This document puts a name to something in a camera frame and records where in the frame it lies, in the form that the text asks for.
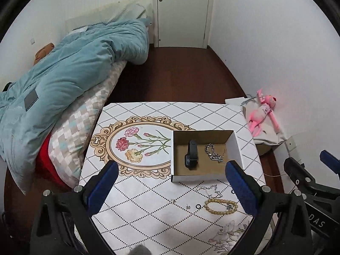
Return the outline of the grey cloth bag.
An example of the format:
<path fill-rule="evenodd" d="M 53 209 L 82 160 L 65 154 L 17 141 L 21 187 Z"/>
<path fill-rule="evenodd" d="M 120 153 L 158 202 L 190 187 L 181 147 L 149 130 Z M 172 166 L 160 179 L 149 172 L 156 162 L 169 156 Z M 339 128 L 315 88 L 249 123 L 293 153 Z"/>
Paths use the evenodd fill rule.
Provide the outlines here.
<path fill-rule="evenodd" d="M 259 108 L 259 102 L 257 98 L 230 98 L 225 99 L 225 104 L 241 106 L 246 120 L 248 120 L 248 117 L 252 111 Z M 261 123 L 261 133 L 254 137 L 254 142 L 256 145 L 264 144 L 267 146 L 278 146 L 285 140 L 287 140 L 287 138 L 282 131 L 278 133 L 275 132 L 273 123 L 269 116 L 267 116 Z"/>

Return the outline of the brown pillow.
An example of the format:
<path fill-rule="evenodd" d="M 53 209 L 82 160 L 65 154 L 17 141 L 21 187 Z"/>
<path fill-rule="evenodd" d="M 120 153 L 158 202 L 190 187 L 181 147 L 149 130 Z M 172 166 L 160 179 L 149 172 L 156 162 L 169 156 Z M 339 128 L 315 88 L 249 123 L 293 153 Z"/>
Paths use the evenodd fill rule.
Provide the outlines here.
<path fill-rule="evenodd" d="M 53 43 L 48 43 L 43 48 L 41 48 L 37 53 L 35 54 L 35 60 L 33 64 L 37 64 L 39 61 L 41 61 L 44 57 L 46 57 L 53 49 L 55 45 Z"/>

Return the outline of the white power strip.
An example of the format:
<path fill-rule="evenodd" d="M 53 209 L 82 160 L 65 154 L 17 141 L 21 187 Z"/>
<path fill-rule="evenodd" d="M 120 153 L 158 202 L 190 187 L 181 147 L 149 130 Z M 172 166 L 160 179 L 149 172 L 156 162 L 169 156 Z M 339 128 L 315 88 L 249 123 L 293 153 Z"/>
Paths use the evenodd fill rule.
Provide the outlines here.
<path fill-rule="evenodd" d="M 289 157 L 294 158 L 300 165 L 304 164 L 304 153 L 306 149 L 306 140 L 304 134 L 299 133 L 290 136 L 285 141 L 285 146 Z"/>

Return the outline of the teal quilted duvet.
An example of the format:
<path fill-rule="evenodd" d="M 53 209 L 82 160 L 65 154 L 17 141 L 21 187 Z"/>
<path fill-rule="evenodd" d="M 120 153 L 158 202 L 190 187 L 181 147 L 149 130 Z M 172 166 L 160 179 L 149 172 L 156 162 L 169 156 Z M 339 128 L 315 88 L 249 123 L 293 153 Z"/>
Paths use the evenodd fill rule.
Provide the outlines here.
<path fill-rule="evenodd" d="M 147 60 L 149 24 L 120 20 L 67 35 L 1 93 L 1 158 L 22 193 L 31 188 L 43 141 L 68 106 L 103 82 L 114 62 Z"/>

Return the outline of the black smart watch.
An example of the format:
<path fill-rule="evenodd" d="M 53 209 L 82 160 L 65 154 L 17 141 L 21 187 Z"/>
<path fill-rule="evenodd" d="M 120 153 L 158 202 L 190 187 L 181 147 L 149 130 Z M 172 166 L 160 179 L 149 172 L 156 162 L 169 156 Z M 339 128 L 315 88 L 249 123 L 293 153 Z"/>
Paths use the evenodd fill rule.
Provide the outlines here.
<path fill-rule="evenodd" d="M 188 143 L 188 151 L 184 156 L 184 164 L 187 169 L 195 169 L 198 164 L 198 148 L 195 140 L 190 140 Z"/>

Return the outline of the red blanket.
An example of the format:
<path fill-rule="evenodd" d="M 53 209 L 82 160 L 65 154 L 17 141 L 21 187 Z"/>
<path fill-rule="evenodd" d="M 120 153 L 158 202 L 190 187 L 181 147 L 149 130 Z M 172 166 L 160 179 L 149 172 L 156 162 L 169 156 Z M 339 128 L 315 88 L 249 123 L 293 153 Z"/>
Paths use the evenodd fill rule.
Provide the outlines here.
<path fill-rule="evenodd" d="M 50 138 L 51 138 L 51 133 L 47 135 L 47 137 L 43 141 L 43 144 L 38 152 L 38 155 L 36 157 L 36 168 L 40 173 L 42 173 L 51 182 L 59 185 L 60 187 L 67 188 L 68 186 L 62 181 L 62 179 L 57 174 L 57 171 L 49 157 L 48 147 L 49 147 Z"/>

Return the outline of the cream bed headboard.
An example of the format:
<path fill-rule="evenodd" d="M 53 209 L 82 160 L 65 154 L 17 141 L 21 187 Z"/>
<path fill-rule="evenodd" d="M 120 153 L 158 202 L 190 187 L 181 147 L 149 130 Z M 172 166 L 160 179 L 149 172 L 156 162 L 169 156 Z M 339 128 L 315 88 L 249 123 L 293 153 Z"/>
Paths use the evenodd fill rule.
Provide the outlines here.
<path fill-rule="evenodd" d="M 70 18 L 65 21 L 65 26 L 67 33 L 70 33 L 75 29 L 88 25 L 107 24 L 119 20 L 152 18 L 152 16 L 151 0 L 125 0 L 110 3 Z"/>

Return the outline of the pink panther plush toy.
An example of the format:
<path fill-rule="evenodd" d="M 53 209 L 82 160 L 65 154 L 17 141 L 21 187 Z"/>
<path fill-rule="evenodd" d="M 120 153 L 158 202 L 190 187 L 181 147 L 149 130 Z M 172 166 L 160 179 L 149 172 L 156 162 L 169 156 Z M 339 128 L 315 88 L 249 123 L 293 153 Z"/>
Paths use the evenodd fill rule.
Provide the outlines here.
<path fill-rule="evenodd" d="M 276 106 L 277 99 L 272 95 L 264 95 L 262 89 L 257 91 L 257 97 L 260 107 L 252 111 L 248 118 L 248 128 L 253 137 L 258 136 L 262 132 L 261 123 L 269 117 L 272 122 L 275 133 L 279 133 L 279 123 L 275 117 L 273 109 Z"/>

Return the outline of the white cardboard box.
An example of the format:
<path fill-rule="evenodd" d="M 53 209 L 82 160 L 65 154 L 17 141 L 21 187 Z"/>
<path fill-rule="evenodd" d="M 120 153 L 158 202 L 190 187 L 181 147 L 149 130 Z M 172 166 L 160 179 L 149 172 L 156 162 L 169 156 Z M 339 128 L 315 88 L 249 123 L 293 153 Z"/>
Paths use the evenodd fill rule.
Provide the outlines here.
<path fill-rule="evenodd" d="M 195 140 L 198 164 L 187 169 L 184 156 L 188 143 Z M 243 166 L 240 141 L 234 130 L 173 131 L 171 139 L 171 181 L 173 183 L 226 180 L 225 166 L 234 160 Z"/>

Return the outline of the white door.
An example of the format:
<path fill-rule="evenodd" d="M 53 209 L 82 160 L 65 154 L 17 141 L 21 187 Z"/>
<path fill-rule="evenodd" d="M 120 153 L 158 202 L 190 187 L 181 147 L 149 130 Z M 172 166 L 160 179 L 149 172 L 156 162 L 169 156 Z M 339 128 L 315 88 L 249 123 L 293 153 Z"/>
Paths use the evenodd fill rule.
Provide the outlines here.
<path fill-rule="evenodd" d="M 213 0 L 156 0 L 159 47 L 206 48 Z"/>

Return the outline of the checkered pillow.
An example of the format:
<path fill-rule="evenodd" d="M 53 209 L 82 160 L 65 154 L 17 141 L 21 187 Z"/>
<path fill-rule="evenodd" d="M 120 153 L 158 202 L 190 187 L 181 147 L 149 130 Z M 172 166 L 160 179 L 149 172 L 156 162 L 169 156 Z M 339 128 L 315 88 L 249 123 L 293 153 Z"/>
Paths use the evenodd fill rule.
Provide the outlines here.
<path fill-rule="evenodd" d="M 127 62 L 115 62 L 103 82 L 85 91 L 67 107 L 51 131 L 48 157 L 67 186 L 79 183 L 84 151 L 89 145 L 96 122 Z"/>

